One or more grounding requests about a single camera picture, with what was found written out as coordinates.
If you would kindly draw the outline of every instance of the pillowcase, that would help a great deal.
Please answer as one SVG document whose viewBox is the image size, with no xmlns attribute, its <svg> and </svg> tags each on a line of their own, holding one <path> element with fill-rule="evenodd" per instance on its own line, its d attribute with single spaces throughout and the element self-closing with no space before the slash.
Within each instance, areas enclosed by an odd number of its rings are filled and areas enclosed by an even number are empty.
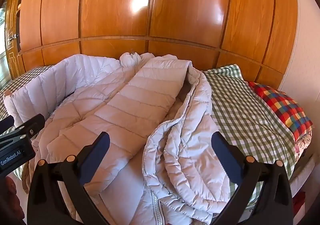
<svg viewBox="0 0 320 225">
<path fill-rule="evenodd" d="M 296 158 L 296 163 L 302 156 L 302 153 L 304 152 L 305 149 L 310 145 L 311 143 L 311 138 L 312 138 L 312 131 L 308 132 L 302 138 L 300 138 L 294 145 L 295 149 L 295 158 Z"/>
<path fill-rule="evenodd" d="M 248 82 L 248 84 L 289 128 L 293 133 L 295 142 L 311 131 L 311 120 L 306 116 L 298 103 L 287 94 L 254 82 Z"/>
</svg>

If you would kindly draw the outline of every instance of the colorful plaid pillow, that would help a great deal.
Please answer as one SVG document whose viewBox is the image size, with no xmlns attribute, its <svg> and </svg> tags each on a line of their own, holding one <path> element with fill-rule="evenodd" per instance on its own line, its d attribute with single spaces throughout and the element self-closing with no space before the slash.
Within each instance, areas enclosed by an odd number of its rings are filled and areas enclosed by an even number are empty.
<svg viewBox="0 0 320 225">
<path fill-rule="evenodd" d="M 282 91 L 271 87 L 249 82 L 253 91 L 273 110 L 277 117 L 293 133 L 295 142 L 312 129 L 312 122 L 303 109 L 292 98 Z"/>
</svg>

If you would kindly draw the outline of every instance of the green gingham bedsheet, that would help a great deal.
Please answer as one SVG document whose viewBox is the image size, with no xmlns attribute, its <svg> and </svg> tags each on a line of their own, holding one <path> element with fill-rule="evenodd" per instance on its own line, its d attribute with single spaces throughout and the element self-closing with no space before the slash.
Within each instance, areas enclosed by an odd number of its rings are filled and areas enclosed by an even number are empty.
<svg viewBox="0 0 320 225">
<path fill-rule="evenodd" d="M 288 177 L 295 165 L 294 137 L 269 106 L 256 95 L 237 65 L 203 72 L 212 88 L 212 118 L 228 143 L 259 162 L 281 159 Z M 262 182 L 257 183 L 248 206 L 256 203 Z M 236 185 L 230 182 L 230 196 Z"/>
<path fill-rule="evenodd" d="M 0 90 L 0 120 L 3 120 L 8 116 L 8 113 L 4 106 L 3 98 L 2 98 L 4 91 L 9 89 L 13 93 L 15 90 L 26 85 L 30 80 L 40 75 L 42 72 L 45 72 L 49 68 L 51 68 L 51 66 L 39 67 L 39 68 L 30 70 L 25 74 L 19 76 L 18 78 L 14 79 L 13 81 L 11 81 L 9 84 L 7 84 L 4 88 Z M 14 127 L 8 129 L 6 132 L 4 132 L 4 134 L 7 134 L 12 130 L 14 130 Z M 13 173 L 21 180 L 22 166 L 14 170 Z"/>
</svg>

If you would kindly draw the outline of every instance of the white puffer jacket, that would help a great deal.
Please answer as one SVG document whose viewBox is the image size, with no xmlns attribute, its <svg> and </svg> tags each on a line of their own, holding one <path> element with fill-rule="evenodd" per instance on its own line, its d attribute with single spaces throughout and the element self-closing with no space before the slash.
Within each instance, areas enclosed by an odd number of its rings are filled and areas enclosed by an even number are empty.
<svg viewBox="0 0 320 225">
<path fill-rule="evenodd" d="M 210 145 L 218 130 L 210 116 L 211 88 L 190 61 L 150 53 L 126 53 L 119 61 L 78 54 L 4 97 L 4 104 L 15 126 L 38 113 L 47 119 L 32 142 L 31 178 L 40 159 L 63 161 L 100 132 L 109 133 L 109 151 L 85 188 L 95 201 L 102 197 L 118 225 L 209 224 L 228 201 L 229 180 Z M 132 171 L 137 166 L 142 172 Z M 136 183 L 126 184 L 132 174 Z M 130 193 L 124 195 L 123 185 L 136 191 L 129 209 L 110 206 L 110 197 L 125 205 Z"/>
</svg>

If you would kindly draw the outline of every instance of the wood panel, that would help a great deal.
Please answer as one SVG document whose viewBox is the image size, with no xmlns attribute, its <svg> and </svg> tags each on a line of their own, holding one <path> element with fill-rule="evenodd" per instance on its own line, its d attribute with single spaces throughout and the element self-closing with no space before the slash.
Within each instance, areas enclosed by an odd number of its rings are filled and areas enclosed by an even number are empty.
<svg viewBox="0 0 320 225">
<path fill-rule="evenodd" d="M 208 70 L 217 64 L 219 52 L 204 48 L 169 42 L 149 42 L 149 52 L 154 56 L 172 54 L 180 60 L 192 61 L 193 67 L 198 70 Z"/>
<path fill-rule="evenodd" d="M 18 54 L 17 58 L 18 58 L 18 64 L 19 64 L 19 68 L 20 68 L 20 73 L 22 75 L 22 74 L 26 73 L 26 70 L 25 70 L 24 64 L 23 64 L 22 55 Z"/>
<path fill-rule="evenodd" d="M 41 49 L 23 53 L 22 59 L 26 71 L 32 70 L 36 67 L 44 66 Z"/>
<path fill-rule="evenodd" d="M 42 45 L 40 33 L 41 0 L 21 0 L 20 48 L 27 51 Z"/>
<path fill-rule="evenodd" d="M 55 65 L 63 59 L 80 53 L 79 42 L 71 42 L 42 49 L 44 65 Z"/>
<path fill-rule="evenodd" d="M 231 0 L 222 49 L 262 62 L 274 0 Z"/>
<path fill-rule="evenodd" d="M 228 0 L 154 0 L 150 35 L 218 47 Z"/>
<path fill-rule="evenodd" d="M 231 64 L 237 64 L 240 67 L 242 77 L 246 81 L 255 81 L 260 70 L 260 66 L 251 61 L 229 53 L 220 53 L 217 68 Z"/>
<path fill-rule="evenodd" d="M 285 73 L 297 29 L 297 0 L 276 0 L 270 44 L 263 64 Z"/>
<path fill-rule="evenodd" d="M 78 38 L 79 0 L 42 0 L 43 45 Z"/>
<path fill-rule="evenodd" d="M 125 52 L 144 53 L 145 40 L 101 39 L 81 41 L 82 54 L 119 59 Z"/>
<path fill-rule="evenodd" d="M 278 89 L 282 81 L 282 78 L 283 74 L 281 74 L 280 72 L 266 67 L 262 67 L 256 79 L 256 83 L 260 83 Z"/>
<path fill-rule="evenodd" d="M 148 0 L 82 0 L 81 36 L 145 35 Z"/>
<path fill-rule="evenodd" d="M 21 75 L 19 62 L 18 62 L 18 43 L 15 35 L 17 32 L 17 9 L 19 0 L 7 0 L 7 7 L 5 12 L 5 53 L 7 56 L 7 62 L 11 79 Z"/>
</svg>

